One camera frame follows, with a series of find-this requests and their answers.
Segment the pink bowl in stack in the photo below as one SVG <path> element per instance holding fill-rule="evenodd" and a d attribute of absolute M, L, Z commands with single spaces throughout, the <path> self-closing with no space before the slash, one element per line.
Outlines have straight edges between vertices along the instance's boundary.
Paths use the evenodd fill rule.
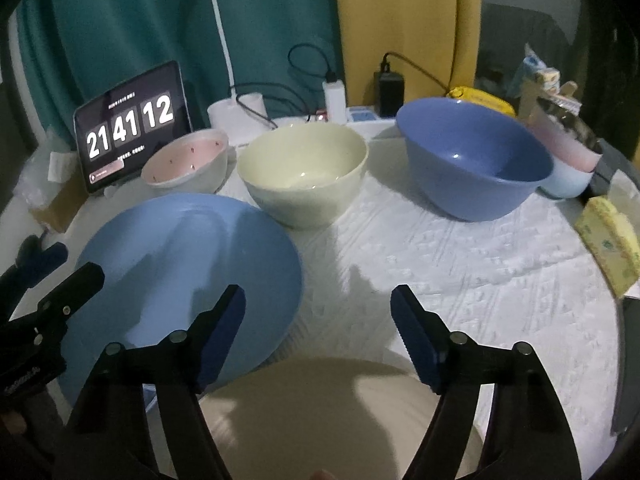
<path fill-rule="evenodd" d="M 602 148 L 587 148 L 574 139 L 550 116 L 536 107 L 526 120 L 526 126 L 547 150 L 568 166 L 579 171 L 591 172 L 596 169 L 602 157 Z"/>

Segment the teal curtain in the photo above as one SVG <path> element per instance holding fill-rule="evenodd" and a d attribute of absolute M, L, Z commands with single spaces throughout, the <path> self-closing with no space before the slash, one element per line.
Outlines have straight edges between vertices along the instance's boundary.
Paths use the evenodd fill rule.
<path fill-rule="evenodd" d="M 78 107 L 168 61 L 195 128 L 231 88 L 272 117 L 321 106 L 322 76 L 344 70 L 336 0 L 22 0 L 11 32 L 28 117 L 66 141 Z"/>

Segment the yellow curtain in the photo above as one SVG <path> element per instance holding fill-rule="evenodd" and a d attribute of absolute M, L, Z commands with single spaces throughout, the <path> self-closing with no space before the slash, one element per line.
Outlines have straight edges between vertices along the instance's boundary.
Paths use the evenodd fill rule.
<path fill-rule="evenodd" d="M 374 103 L 373 75 L 388 51 L 410 58 L 428 73 L 398 63 L 407 101 L 474 84 L 482 0 L 336 2 L 348 104 Z"/>

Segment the large blue bowl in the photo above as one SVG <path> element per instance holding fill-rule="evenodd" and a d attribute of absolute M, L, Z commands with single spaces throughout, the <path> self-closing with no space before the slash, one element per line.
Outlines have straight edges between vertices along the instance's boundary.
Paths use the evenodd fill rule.
<path fill-rule="evenodd" d="M 510 214 L 552 174 L 553 160 L 515 119 L 449 98 L 403 105 L 396 125 L 410 174 L 445 214 L 481 222 Z"/>

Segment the white power strip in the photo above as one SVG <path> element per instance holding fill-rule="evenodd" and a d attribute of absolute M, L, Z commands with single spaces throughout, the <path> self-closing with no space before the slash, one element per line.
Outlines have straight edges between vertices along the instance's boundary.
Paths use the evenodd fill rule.
<path fill-rule="evenodd" d="M 311 130 L 332 133 L 357 133 L 366 142 L 373 140 L 399 139 L 401 133 L 396 126 L 394 118 L 381 118 L 375 114 L 371 107 L 352 106 L 346 108 L 346 122 L 337 125 L 329 121 L 325 110 L 316 114 L 303 114 L 300 116 L 286 116 L 276 118 L 271 129 L 294 128 L 298 125 L 311 124 Z"/>

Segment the clear plastic bag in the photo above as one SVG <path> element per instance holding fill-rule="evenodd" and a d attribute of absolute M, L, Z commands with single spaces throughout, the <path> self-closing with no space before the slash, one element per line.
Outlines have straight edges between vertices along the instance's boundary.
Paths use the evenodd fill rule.
<path fill-rule="evenodd" d="M 77 167 L 76 152 L 49 128 L 44 141 L 25 162 L 13 195 L 24 200 L 30 209 L 47 208 L 63 185 L 70 182 Z"/>

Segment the tablet showing clock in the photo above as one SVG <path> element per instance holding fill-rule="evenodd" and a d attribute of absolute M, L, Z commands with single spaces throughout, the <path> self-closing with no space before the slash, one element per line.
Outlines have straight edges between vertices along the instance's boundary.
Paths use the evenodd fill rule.
<path fill-rule="evenodd" d="M 179 64 L 160 64 L 78 107 L 73 126 L 89 194 L 137 176 L 152 155 L 192 131 Z"/>

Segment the pink strawberry bowl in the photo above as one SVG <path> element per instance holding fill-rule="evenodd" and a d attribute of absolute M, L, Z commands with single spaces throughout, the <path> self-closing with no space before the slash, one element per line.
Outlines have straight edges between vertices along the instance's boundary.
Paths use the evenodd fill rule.
<path fill-rule="evenodd" d="M 143 182 L 156 194 L 215 193 L 228 170 L 228 136 L 217 129 L 186 134 L 157 151 L 143 166 Z"/>

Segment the white patterned table cloth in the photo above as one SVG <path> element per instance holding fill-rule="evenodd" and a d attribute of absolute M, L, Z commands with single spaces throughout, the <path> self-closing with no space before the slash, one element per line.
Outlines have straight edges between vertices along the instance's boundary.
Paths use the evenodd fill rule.
<path fill-rule="evenodd" d="M 411 373 L 390 317 L 390 293 L 405 284 L 424 309 L 479 344 L 535 348 L 590 477 L 615 444 L 620 329 L 612 292 L 574 230 L 579 211 L 572 200 L 535 194 L 499 220 L 449 219 L 410 178 L 404 142 L 375 139 L 346 214 L 292 233 L 305 289 L 269 363 L 352 358 Z"/>

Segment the cream plate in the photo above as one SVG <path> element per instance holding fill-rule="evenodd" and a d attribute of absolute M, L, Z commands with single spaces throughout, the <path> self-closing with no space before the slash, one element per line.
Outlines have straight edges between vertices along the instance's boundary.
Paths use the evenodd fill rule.
<path fill-rule="evenodd" d="M 200 401 L 235 479 L 399 479 L 437 403 L 404 370 L 337 358 L 272 364 Z"/>

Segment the yellow tissue pack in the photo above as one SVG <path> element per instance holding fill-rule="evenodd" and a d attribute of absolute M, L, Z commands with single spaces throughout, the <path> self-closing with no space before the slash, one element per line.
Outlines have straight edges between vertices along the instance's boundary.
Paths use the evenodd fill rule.
<path fill-rule="evenodd" d="M 639 281 L 639 240 L 628 218 L 606 197 L 590 198 L 574 229 L 596 259 L 615 298 Z"/>

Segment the blue plate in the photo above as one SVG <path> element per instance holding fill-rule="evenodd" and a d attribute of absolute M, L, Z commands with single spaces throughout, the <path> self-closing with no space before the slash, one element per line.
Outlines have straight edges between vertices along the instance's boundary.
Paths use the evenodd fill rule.
<path fill-rule="evenodd" d="M 228 384 L 273 354 L 303 297 L 302 263 L 282 226 L 214 194 L 169 194 L 129 208 L 93 235 L 77 262 L 98 264 L 105 280 L 70 318 L 62 342 L 67 368 L 58 383 L 70 403 L 107 344 L 157 344 L 238 285 L 245 315 L 209 387 Z"/>

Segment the yellow wipes pack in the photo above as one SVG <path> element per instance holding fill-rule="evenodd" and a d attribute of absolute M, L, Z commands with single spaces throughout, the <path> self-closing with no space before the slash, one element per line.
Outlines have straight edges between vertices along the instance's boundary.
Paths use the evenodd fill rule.
<path fill-rule="evenodd" d="M 450 99 L 490 108 L 512 118 L 516 117 L 515 110 L 511 104 L 480 89 L 465 86 L 454 87 L 447 92 L 447 96 Z"/>

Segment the cream bowl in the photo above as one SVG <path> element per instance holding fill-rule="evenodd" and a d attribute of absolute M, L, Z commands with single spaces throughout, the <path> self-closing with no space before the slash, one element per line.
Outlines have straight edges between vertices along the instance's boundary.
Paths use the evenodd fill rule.
<path fill-rule="evenodd" d="M 360 191 L 369 147 L 360 134 L 329 122 L 269 131 L 239 156 L 238 174 L 260 209 L 294 229 L 328 226 Z"/>

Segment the black charger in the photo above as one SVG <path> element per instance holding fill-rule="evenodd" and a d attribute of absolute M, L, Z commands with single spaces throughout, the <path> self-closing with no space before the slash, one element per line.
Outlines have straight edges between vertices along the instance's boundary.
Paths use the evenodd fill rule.
<path fill-rule="evenodd" d="M 374 74 L 374 107 L 382 118 L 393 118 L 404 105 L 405 79 L 396 72 Z"/>

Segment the white charger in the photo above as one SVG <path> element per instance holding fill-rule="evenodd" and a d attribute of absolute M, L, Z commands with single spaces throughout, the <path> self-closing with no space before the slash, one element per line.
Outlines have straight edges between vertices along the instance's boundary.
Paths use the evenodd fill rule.
<path fill-rule="evenodd" d="M 326 119 L 337 125 L 345 125 L 347 122 L 347 106 L 344 82 L 339 79 L 323 81 L 322 89 L 324 102 L 326 103 Z"/>

